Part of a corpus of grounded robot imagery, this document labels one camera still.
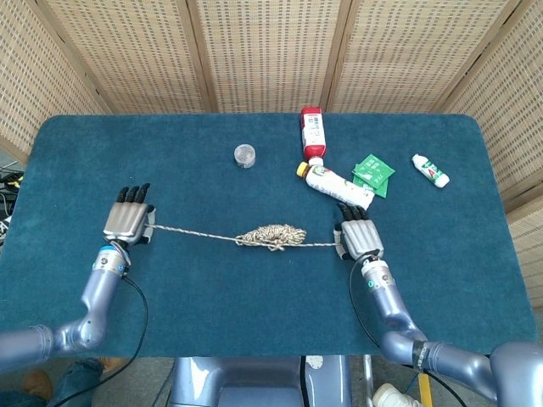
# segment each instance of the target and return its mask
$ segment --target bottle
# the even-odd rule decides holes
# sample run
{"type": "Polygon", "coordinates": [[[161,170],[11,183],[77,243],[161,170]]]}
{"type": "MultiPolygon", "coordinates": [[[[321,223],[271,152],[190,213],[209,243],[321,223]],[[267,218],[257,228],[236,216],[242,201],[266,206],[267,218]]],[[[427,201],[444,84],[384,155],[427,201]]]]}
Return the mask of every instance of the bottle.
{"type": "Polygon", "coordinates": [[[423,155],[415,154],[411,159],[415,168],[421,171],[437,188],[442,188],[450,181],[447,174],[444,174],[429,159],[423,155]]]}
{"type": "Polygon", "coordinates": [[[309,165],[324,165],[322,157],[326,153],[324,126],[322,125],[322,110],[319,107],[302,109],[300,116],[304,157],[309,165]]]}
{"type": "Polygon", "coordinates": [[[372,191],[348,182],[322,165],[310,166],[307,163],[301,163],[296,170],[296,175],[305,178],[305,182],[311,188],[326,193],[348,205],[361,206],[367,209],[375,196],[372,191]]]}

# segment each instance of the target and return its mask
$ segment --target tangled rope bundle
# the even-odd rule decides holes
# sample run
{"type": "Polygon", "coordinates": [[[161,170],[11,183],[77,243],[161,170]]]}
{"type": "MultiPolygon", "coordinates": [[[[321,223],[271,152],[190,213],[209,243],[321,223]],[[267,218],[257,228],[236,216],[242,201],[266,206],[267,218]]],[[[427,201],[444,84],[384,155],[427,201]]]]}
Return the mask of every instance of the tangled rope bundle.
{"type": "Polygon", "coordinates": [[[161,229],[163,231],[176,231],[188,235],[227,240],[229,242],[235,242],[238,246],[263,246],[270,249],[272,252],[275,250],[283,251],[286,247],[315,248],[337,246],[336,243],[304,243],[307,232],[291,225],[261,226],[253,231],[249,231],[236,237],[211,235],[201,231],[188,231],[178,227],[162,225],[146,226],[152,227],[153,229],[161,229]]]}

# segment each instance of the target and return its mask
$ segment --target robotic hand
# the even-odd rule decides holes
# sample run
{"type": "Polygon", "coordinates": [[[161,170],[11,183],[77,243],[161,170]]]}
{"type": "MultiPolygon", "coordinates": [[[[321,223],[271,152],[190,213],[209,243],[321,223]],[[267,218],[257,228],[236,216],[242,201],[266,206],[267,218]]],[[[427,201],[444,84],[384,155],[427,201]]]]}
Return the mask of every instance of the robotic hand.
{"type": "Polygon", "coordinates": [[[0,334],[0,373],[28,365],[37,365],[56,354],[75,354],[99,346],[105,338],[108,311],[119,281],[126,276],[131,262],[127,250],[149,243],[154,223],[154,206],[143,201],[149,184],[120,190],[104,228],[107,244],[92,265],[81,301],[87,314],[56,330],[31,326],[0,334]]]}
{"type": "Polygon", "coordinates": [[[338,255],[361,264],[361,273],[381,320],[390,328],[380,349],[385,358],[435,372],[462,384],[500,407],[543,407],[543,348],[535,343],[505,343],[487,357],[444,342],[431,342],[415,325],[389,267],[382,260],[377,229],[361,208],[340,204],[344,217],[334,228],[338,255]],[[345,252],[341,237],[347,246],[345,252]]]}

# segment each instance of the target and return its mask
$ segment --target yellow cable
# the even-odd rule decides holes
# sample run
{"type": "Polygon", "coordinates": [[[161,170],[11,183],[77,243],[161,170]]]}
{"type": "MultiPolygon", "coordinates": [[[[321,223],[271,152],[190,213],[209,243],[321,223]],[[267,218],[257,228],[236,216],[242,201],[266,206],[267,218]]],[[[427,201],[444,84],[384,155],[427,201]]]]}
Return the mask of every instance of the yellow cable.
{"type": "Polygon", "coordinates": [[[421,373],[418,375],[418,388],[421,393],[421,402],[424,407],[434,407],[432,404],[432,390],[430,388],[430,379],[428,375],[421,373]]]}

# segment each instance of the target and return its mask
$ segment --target small white bottle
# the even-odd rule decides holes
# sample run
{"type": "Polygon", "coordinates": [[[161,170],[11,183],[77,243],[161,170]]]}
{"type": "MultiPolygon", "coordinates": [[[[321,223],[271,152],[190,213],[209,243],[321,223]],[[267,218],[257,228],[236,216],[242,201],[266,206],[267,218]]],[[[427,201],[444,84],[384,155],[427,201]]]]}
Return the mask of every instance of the small white bottle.
{"type": "Polygon", "coordinates": [[[444,174],[428,158],[415,154],[411,159],[415,168],[421,171],[437,188],[442,188],[450,181],[447,174],[444,174]]]}
{"type": "Polygon", "coordinates": [[[322,165],[309,166],[307,163],[301,163],[296,170],[296,175],[305,178],[305,182],[311,188],[348,205],[367,209],[375,196],[372,191],[348,182],[322,165]]]}

